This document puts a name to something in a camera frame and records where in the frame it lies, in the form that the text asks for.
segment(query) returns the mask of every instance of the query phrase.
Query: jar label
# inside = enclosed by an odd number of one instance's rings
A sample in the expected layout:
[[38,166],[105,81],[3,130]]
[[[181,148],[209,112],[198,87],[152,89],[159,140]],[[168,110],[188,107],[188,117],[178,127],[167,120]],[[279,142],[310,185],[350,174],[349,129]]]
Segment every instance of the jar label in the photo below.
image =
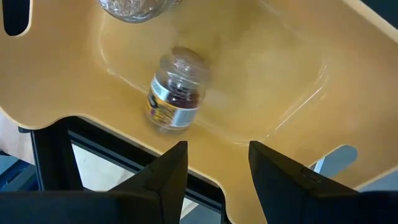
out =
[[154,92],[154,94],[159,97],[159,99],[163,101],[167,101],[167,97],[169,96],[170,91],[164,88],[156,79],[156,77],[152,80],[150,84],[150,88]]
[[152,120],[161,126],[187,127],[195,118],[198,108],[179,108],[167,102],[170,93],[157,80],[151,83],[148,94],[147,112]]

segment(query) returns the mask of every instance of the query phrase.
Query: glass jar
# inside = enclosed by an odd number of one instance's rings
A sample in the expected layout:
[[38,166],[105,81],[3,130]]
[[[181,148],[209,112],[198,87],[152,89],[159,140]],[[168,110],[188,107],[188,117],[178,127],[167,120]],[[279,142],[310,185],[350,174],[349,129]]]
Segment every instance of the glass jar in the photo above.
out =
[[174,47],[163,56],[150,84],[146,113],[161,128],[182,130],[195,118],[208,83],[209,69],[194,51]]
[[106,12],[125,22],[140,23],[155,18],[181,0],[97,0]]

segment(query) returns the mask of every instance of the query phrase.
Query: glass jar with dark contents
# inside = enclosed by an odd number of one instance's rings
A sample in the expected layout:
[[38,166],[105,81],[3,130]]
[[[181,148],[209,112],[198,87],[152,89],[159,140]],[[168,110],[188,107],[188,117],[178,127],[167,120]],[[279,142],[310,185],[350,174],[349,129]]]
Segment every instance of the glass jar with dark contents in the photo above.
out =
[[150,84],[147,115],[164,129],[187,128],[205,96],[209,69],[194,51],[174,47],[163,56]]

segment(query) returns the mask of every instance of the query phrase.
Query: wooden tray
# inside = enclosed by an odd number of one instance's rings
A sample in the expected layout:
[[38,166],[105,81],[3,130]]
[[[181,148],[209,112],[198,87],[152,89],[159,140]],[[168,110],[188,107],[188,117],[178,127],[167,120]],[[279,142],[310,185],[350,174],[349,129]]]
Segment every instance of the wooden tray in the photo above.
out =
[[[305,165],[354,146],[334,178],[350,187],[398,165],[398,35],[360,1],[183,0],[127,24],[94,0],[45,0],[30,17],[23,34],[0,32],[1,109],[30,129],[84,116],[159,154],[187,140],[190,169],[223,189],[234,223],[266,221],[249,140]],[[202,54],[212,82],[195,124],[160,134],[146,93],[175,45]]]

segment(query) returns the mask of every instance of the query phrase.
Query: black metal frame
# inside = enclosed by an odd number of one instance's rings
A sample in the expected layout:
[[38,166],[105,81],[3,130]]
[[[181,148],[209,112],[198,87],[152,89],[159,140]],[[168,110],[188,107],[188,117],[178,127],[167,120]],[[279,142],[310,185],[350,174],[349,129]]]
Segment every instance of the black metal frame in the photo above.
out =
[[[42,190],[83,189],[71,143],[133,173],[157,158],[75,116],[63,118],[44,129],[29,131],[39,188]],[[226,216],[224,195],[219,187],[188,174],[185,197],[220,213],[221,223],[230,223]]]

